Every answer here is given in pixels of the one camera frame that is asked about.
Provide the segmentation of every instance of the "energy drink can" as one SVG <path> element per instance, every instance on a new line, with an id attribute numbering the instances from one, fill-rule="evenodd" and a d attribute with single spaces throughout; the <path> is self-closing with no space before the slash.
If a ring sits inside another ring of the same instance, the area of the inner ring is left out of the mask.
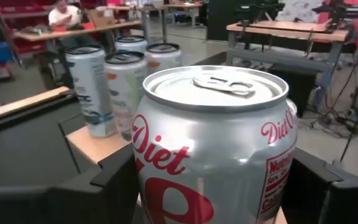
<path id="1" fill-rule="evenodd" d="M 128 35 L 116 39 L 116 49 L 118 53 L 128 51 L 144 53 L 146 47 L 146 39 L 139 35 Z"/>
<path id="2" fill-rule="evenodd" d="M 99 45 L 74 47 L 66 51 L 74 89 L 89 133 L 99 138 L 116 132 L 103 66 L 104 56 L 103 47 Z"/>
<path id="3" fill-rule="evenodd" d="M 181 67 L 181 50 L 177 44 L 152 44 L 145 52 L 149 75 L 169 68 Z"/>
<path id="4" fill-rule="evenodd" d="M 132 120 L 143 96 L 147 62 L 140 52 L 123 52 L 108 55 L 105 68 L 117 129 L 123 139 L 130 141 Z"/>

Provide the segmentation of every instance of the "wooden board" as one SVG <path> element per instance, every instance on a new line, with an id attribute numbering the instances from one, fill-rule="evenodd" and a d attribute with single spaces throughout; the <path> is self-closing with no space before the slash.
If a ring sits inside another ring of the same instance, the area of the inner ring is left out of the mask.
<path id="1" fill-rule="evenodd" d="M 136 26 L 142 24 L 141 21 L 130 21 L 130 22 L 123 22 L 120 24 L 114 24 L 111 26 L 106 27 L 98 27 L 95 29 L 85 29 L 85 30 L 73 30 L 73 31 L 66 31 L 66 32 L 52 32 L 50 34 L 41 34 L 41 35 L 32 35 L 32 34 L 25 34 L 21 32 L 16 32 L 14 37 L 22 38 L 28 41 L 39 41 L 39 40 L 51 40 L 61 37 L 69 37 L 73 35 L 81 35 L 81 34 L 89 34 L 92 32 L 101 32 L 104 30 L 109 29 L 118 29 L 122 27 L 129 27 L 129 26 Z"/>
<path id="2" fill-rule="evenodd" d="M 244 28 L 241 26 L 237 26 L 237 24 L 238 23 L 227 25 L 226 30 L 242 32 L 244 30 Z M 268 34 L 268 35 L 279 35 L 279 36 L 284 36 L 284 37 L 287 37 L 290 39 L 308 40 L 310 37 L 309 32 L 292 31 L 292 30 L 278 30 L 278 29 L 268 29 L 268 28 L 264 29 L 264 28 L 256 28 L 256 27 L 246 27 L 245 32 L 257 33 L 257 34 Z M 311 39 L 344 42 L 347 34 L 348 34 L 348 31 L 346 31 L 346 30 L 337 30 L 337 31 L 334 31 L 332 34 L 313 33 L 311 35 Z"/>
<path id="3" fill-rule="evenodd" d="M 119 134 L 106 138 L 94 138 L 90 135 L 87 127 L 67 135 L 67 139 L 80 153 L 95 164 L 129 144 Z"/>
<path id="4" fill-rule="evenodd" d="M 324 32 L 326 30 L 326 24 L 314 24 L 305 22 L 284 22 L 284 21 L 260 21 L 255 24 L 251 24 L 252 27 L 265 27 L 271 29 L 286 29 L 294 31 L 306 31 L 311 30 L 315 32 Z"/>
<path id="5" fill-rule="evenodd" d="M 13 111 L 17 111 L 23 107 L 31 106 L 31 105 L 34 105 L 41 101 L 45 101 L 47 99 L 53 98 L 67 90 L 69 90 L 69 88 L 63 86 L 60 88 L 56 88 L 54 90 L 46 91 L 45 93 L 41 93 L 41 94 L 38 94 L 35 96 L 28 97 L 23 100 L 19 100 L 19 101 L 9 103 L 4 106 L 0 106 L 0 116 L 5 115 L 10 112 L 13 112 Z"/>

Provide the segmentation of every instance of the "table leg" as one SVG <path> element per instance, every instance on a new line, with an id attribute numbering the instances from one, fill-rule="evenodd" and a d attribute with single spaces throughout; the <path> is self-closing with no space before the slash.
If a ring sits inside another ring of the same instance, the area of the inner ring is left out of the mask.
<path id="1" fill-rule="evenodd" d="M 114 51 L 114 40 L 115 36 L 112 30 L 106 31 L 106 38 L 107 38 L 107 44 L 108 44 L 108 52 L 107 54 L 113 53 Z"/>
<path id="2" fill-rule="evenodd" d="M 149 20 L 147 18 L 147 12 L 142 10 L 142 25 L 143 25 L 143 35 L 144 38 L 147 40 L 148 43 L 150 43 L 150 24 L 149 24 Z"/>
<path id="3" fill-rule="evenodd" d="M 191 10 L 191 28 L 196 27 L 196 9 L 190 9 Z"/>
<path id="4" fill-rule="evenodd" d="M 229 45 L 227 46 L 229 49 L 234 48 L 236 44 L 236 33 L 232 31 L 229 32 Z M 229 53 L 226 53 L 226 65 L 232 66 L 233 65 L 233 56 L 229 55 Z"/>
<path id="5" fill-rule="evenodd" d="M 327 90 L 331 84 L 331 80 L 333 74 L 336 70 L 336 65 L 339 60 L 339 56 L 341 54 L 343 42 L 333 42 L 333 46 L 331 47 L 331 51 L 329 52 L 329 56 L 327 59 L 327 69 L 323 73 L 319 83 L 319 90 L 316 92 L 316 97 L 313 101 L 313 106 L 317 107 L 324 100 L 324 97 L 327 94 Z"/>
<path id="6" fill-rule="evenodd" d="M 56 46 L 57 46 L 58 54 L 62 60 L 63 68 L 66 71 L 65 74 L 62 76 L 62 82 L 65 86 L 72 89 L 72 88 L 74 88 L 73 77 L 71 77 L 70 68 L 68 67 L 68 64 L 66 61 L 65 47 L 63 46 L 60 39 L 56 39 Z"/>
<path id="7" fill-rule="evenodd" d="M 165 9 L 161 10 L 161 19 L 162 19 L 162 38 L 163 42 L 167 43 L 167 18 L 165 18 Z"/>

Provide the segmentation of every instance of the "silver can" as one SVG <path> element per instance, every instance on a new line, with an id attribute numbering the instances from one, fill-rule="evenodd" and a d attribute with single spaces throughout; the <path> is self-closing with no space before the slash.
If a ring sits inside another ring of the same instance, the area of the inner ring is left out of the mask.
<path id="1" fill-rule="evenodd" d="M 66 51 L 66 60 L 89 133 L 93 137 L 114 134 L 116 127 L 103 66 L 102 46 L 70 48 Z"/>
<path id="2" fill-rule="evenodd" d="M 181 50 L 177 44 L 152 44 L 145 52 L 149 74 L 182 66 Z"/>
<path id="3" fill-rule="evenodd" d="M 146 51 L 147 41 L 139 35 L 128 35 L 116 38 L 117 53 L 121 52 L 140 52 Z"/>
<path id="4" fill-rule="evenodd" d="M 117 129 L 123 139 L 130 141 L 132 121 L 144 92 L 147 62 L 140 52 L 124 52 L 108 55 L 104 67 Z"/>
<path id="5" fill-rule="evenodd" d="M 143 86 L 132 142 L 150 222 L 273 223 L 297 137 L 288 85 L 257 70 L 193 66 Z"/>

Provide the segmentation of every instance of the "can lid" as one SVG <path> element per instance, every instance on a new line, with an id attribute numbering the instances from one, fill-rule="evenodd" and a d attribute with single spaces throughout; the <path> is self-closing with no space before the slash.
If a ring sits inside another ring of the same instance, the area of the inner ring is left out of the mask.
<path id="1" fill-rule="evenodd" d="M 265 108 L 288 94 L 288 85 L 281 78 L 227 66 L 172 68 L 150 75 L 143 85 L 146 94 L 156 101 L 205 111 Z"/>
<path id="2" fill-rule="evenodd" d="M 144 37 L 142 37 L 141 35 L 128 35 L 128 36 L 116 38 L 117 42 L 122 42 L 122 43 L 134 43 L 134 42 L 141 42 L 144 40 L 145 40 Z"/>
<path id="3" fill-rule="evenodd" d="M 147 46 L 146 51 L 152 53 L 170 53 L 180 49 L 180 46 L 177 44 L 152 44 Z"/>
<path id="4" fill-rule="evenodd" d="M 90 54 L 102 50 L 101 45 L 85 45 L 78 47 L 71 47 L 66 50 L 66 54 L 80 55 L 80 54 Z"/>
<path id="5" fill-rule="evenodd" d="M 105 58 L 106 63 L 114 65 L 124 65 L 128 63 L 136 63 L 144 59 L 144 54 L 140 52 L 119 52 L 109 54 Z"/>

